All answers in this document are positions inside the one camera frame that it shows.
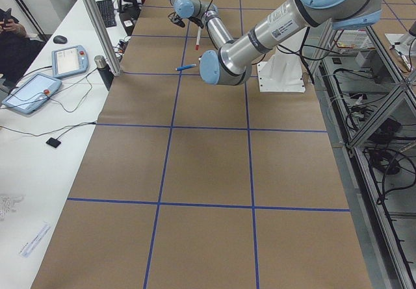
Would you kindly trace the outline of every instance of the red marker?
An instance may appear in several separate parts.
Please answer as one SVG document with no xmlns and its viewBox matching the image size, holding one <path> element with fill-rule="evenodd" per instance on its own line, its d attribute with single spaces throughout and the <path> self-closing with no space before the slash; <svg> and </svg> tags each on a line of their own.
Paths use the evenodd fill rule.
<svg viewBox="0 0 416 289">
<path fill-rule="evenodd" d="M 200 49 L 201 31 L 202 31 L 202 28 L 201 27 L 198 27 L 198 35 L 196 36 L 195 50 L 199 50 Z"/>
</svg>

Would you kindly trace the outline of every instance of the metal pole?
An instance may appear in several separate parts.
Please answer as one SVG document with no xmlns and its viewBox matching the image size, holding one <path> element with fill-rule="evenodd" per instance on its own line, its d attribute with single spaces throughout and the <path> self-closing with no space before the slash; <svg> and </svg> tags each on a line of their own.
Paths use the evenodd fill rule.
<svg viewBox="0 0 416 289">
<path fill-rule="evenodd" d="M 122 73 L 122 69 L 120 67 L 120 63 L 118 62 L 118 59 L 112 47 L 109 34 L 107 33 L 107 30 L 104 25 L 104 21 L 101 18 L 101 14 L 99 13 L 96 0 L 83 0 L 83 1 L 84 1 L 86 11 L 88 12 L 88 15 L 90 16 L 91 23 L 94 26 L 98 39 L 101 43 L 101 46 L 103 47 L 105 56 L 107 57 L 107 60 L 109 61 L 109 66 L 111 68 L 111 71 L 115 76 L 120 76 Z"/>
</svg>

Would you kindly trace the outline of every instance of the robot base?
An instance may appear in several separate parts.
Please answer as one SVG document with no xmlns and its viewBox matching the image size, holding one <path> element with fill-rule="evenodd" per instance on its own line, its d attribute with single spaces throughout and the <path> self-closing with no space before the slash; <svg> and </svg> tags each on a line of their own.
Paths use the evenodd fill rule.
<svg viewBox="0 0 416 289">
<path fill-rule="evenodd" d="M 260 92 L 305 92 L 302 68 L 297 57 L 273 55 L 268 62 L 257 65 Z"/>
</svg>

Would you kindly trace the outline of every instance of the white desk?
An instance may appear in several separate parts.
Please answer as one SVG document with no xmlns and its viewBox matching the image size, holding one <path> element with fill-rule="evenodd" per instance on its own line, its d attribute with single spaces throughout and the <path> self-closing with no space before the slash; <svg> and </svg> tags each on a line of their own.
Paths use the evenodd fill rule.
<svg viewBox="0 0 416 289">
<path fill-rule="evenodd" d="M 117 27 L 108 28 L 114 46 L 126 36 L 118 16 L 116 21 Z M 76 2 L 55 34 L 67 37 L 68 43 L 58 45 L 51 39 L 28 71 L 50 66 L 51 51 L 71 45 L 81 44 L 87 50 L 90 63 L 88 71 L 96 67 L 94 57 L 104 55 L 82 0 Z M 51 70 L 44 73 L 51 75 Z M 62 88 L 82 77 L 77 75 L 64 79 Z M 92 91 L 74 113 L 69 114 L 60 105 L 50 101 L 29 117 L 0 110 L 0 124 L 39 134 L 96 120 L 108 91 L 98 72 L 93 72 L 88 79 L 92 83 Z M 54 99 L 72 110 L 89 88 L 90 85 L 83 80 L 57 94 Z M 63 131 L 31 137 L 0 129 L 0 195 L 24 195 L 23 201 L 15 205 L 16 212 L 7 213 L 5 220 L 0 221 L 0 288 L 31 287 L 93 131 L 92 125 L 73 129 L 60 139 L 62 144 L 54 149 L 45 142 L 49 137 L 58 137 Z M 28 258 L 21 257 L 21 248 L 33 240 L 44 222 L 51 229 Z"/>
</svg>

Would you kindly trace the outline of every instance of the person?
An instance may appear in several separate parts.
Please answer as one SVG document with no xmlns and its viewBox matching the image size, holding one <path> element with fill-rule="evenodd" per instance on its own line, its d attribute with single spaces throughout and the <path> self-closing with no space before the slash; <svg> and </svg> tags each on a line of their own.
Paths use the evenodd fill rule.
<svg viewBox="0 0 416 289">
<path fill-rule="evenodd" d="M 8 88 L 13 88 L 25 74 L 45 42 L 26 38 L 25 27 L 13 17 L 4 24 L 5 11 L 0 9 L 0 73 Z"/>
</svg>

